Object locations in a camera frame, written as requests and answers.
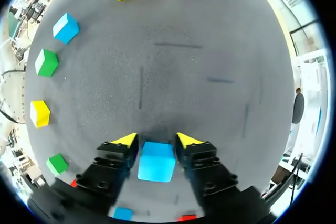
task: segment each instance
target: gray table surface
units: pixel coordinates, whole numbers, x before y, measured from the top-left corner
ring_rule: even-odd
[[[71,14],[80,33],[68,44],[53,25]],[[34,63],[57,52],[51,78]],[[132,132],[169,142],[178,131],[218,148],[238,188],[264,189],[288,138],[293,76],[280,25],[266,0],[53,0],[27,63],[26,114],[44,100],[50,125],[27,119],[32,148],[48,183],[46,160],[61,153],[69,184],[103,141]],[[134,220],[170,221],[200,212],[181,168],[170,183],[137,179],[138,164],[118,200]]]

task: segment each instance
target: screw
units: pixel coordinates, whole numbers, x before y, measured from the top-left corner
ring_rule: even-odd
[[[214,163],[219,163],[221,160],[219,159],[219,157],[214,157],[214,158],[212,159],[212,161],[213,161]]]
[[[195,161],[194,162],[194,166],[202,166],[203,165],[203,162],[202,161]]]
[[[98,183],[97,187],[100,189],[107,189],[108,185],[106,184],[105,181],[101,181]]]
[[[216,187],[216,184],[215,183],[213,183],[213,182],[207,182],[206,184],[205,184],[205,190],[211,190],[211,189],[214,189]]]

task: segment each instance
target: blue cube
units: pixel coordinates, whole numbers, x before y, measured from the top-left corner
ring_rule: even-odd
[[[172,180],[176,158],[171,144],[145,142],[138,179],[167,183]]]
[[[119,220],[131,220],[133,216],[133,211],[126,208],[117,207],[116,211],[114,212],[114,219]]]
[[[62,18],[54,24],[52,30],[54,38],[65,44],[69,43],[74,36],[79,33],[77,21],[68,13],[65,13]]]

